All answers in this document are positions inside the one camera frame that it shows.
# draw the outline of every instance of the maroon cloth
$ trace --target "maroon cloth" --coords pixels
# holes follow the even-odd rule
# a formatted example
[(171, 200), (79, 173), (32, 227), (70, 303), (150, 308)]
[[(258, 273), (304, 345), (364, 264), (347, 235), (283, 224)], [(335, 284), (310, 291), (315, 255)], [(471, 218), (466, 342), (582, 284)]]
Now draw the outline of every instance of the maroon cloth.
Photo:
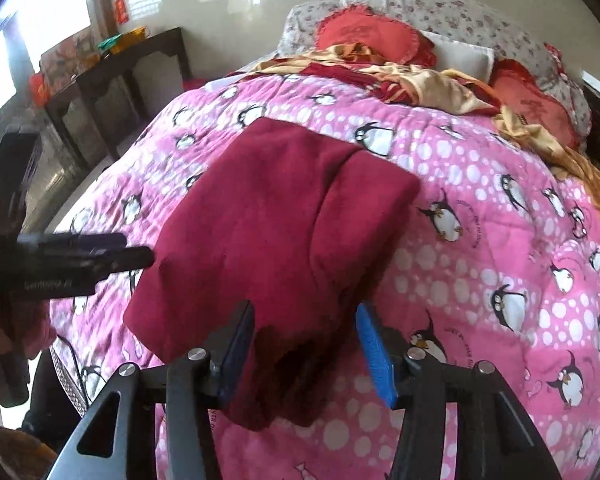
[(165, 222), (124, 321), (168, 363), (253, 301), (254, 344), (227, 415), (311, 424), (331, 364), (420, 183), (361, 146), (256, 120)]

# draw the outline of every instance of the red fabric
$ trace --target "red fabric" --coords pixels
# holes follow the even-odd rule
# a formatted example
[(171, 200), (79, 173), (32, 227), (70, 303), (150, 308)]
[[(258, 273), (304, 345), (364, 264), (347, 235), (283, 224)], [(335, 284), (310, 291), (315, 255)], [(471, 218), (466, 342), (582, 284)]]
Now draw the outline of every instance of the red fabric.
[(276, 416), (311, 424), (419, 188), (359, 145), (260, 118), (165, 223), (125, 324), (170, 362), (253, 301), (254, 343), (227, 415), (250, 430)]
[(491, 75), (491, 87), (503, 104), (529, 124), (541, 124), (563, 146), (576, 148), (578, 136), (569, 113), (553, 97), (540, 91), (533, 76), (512, 59), (499, 60)]
[(388, 61), (422, 64), (432, 68), (436, 56), (433, 43), (407, 23), (378, 16), (366, 6), (352, 5), (326, 17), (318, 29), (316, 47), (324, 50), (336, 44), (364, 43)]

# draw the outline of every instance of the wooden table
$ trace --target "wooden table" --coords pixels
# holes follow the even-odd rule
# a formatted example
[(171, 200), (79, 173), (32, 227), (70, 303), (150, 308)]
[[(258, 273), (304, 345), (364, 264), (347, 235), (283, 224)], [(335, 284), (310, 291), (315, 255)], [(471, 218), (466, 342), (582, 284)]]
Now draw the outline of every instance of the wooden table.
[(109, 91), (111, 82), (121, 76), (128, 87), (132, 107), (138, 118), (141, 121), (150, 121), (151, 117), (149, 117), (149, 113), (146, 110), (138, 82), (132, 70), (140, 59), (154, 52), (161, 52), (166, 56), (177, 57), (183, 82), (192, 79), (189, 58), (187, 57), (187, 51), (182, 39), (182, 30), (180, 27), (176, 27), (130, 46), (119, 54), (106, 57), (93, 68), (76, 76), (69, 85), (53, 95), (46, 103), (46, 113), (58, 131), (62, 142), (72, 152), (78, 165), (84, 170), (89, 171), (93, 168), (89, 167), (87, 160), (64, 124), (64, 117), (67, 114), (69, 105), (76, 99), (82, 100), (87, 115), (96, 126), (98, 135), (102, 142), (104, 142), (107, 152), (113, 160), (118, 160), (120, 154), (116, 148), (116, 143), (107, 135), (103, 121), (96, 110), (96, 102)]

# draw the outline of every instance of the cable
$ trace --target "cable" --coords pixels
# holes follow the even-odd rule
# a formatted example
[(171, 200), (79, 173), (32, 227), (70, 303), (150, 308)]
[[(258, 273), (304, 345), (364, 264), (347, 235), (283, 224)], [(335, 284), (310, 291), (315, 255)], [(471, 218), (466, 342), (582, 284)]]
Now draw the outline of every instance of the cable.
[(80, 383), (80, 389), (82, 391), (82, 396), (84, 397), (84, 404), (88, 409), (91, 403), (89, 402), (87, 388), (84, 386), (84, 382), (82, 381), (82, 370), (84, 370), (84, 368), (82, 370), (80, 370), (80, 367), (78, 366), (78, 357), (77, 357), (74, 347), (71, 345), (71, 343), (69, 343), (67, 341), (67, 339), (65, 339), (63, 336), (61, 336), (59, 334), (58, 334), (58, 339), (60, 341), (62, 341), (65, 345), (67, 345), (69, 347), (69, 350), (71, 351), (71, 357), (74, 358), (75, 373), (78, 375), (78, 382)]

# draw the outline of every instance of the table leg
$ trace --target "table leg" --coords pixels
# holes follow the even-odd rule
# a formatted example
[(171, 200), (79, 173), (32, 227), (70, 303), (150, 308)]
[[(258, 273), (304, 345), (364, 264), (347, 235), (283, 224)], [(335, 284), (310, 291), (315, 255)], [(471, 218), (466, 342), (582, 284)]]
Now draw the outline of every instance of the table leg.
[(95, 124), (96, 126), (96, 130), (98, 131), (100, 139), (102, 140), (102, 142), (104, 142), (107, 152), (113, 160), (118, 160), (120, 158), (120, 154), (118, 153), (116, 145), (113, 142), (111, 142), (109, 136), (106, 133), (105, 125), (100, 120), (100, 116), (98, 115), (98, 111), (96, 110), (95, 101), (83, 98), (82, 102), (84, 103), (85, 110), (87, 110), (87, 115), (89, 116), (91, 121), (93, 121), (93, 124)]

